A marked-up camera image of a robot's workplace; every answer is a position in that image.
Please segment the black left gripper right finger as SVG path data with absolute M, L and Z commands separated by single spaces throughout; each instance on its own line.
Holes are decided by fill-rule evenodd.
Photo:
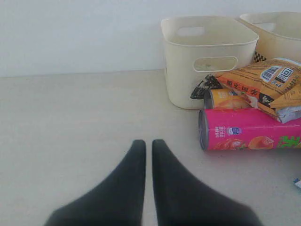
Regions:
M 204 184 L 164 140 L 152 142 L 152 181 L 160 226 L 260 226 L 253 210 Z

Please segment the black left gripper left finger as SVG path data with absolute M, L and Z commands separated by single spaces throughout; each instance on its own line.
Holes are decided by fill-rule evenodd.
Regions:
M 47 226 L 140 226 L 146 178 L 146 143 L 132 142 L 119 165 L 91 191 L 55 210 Z

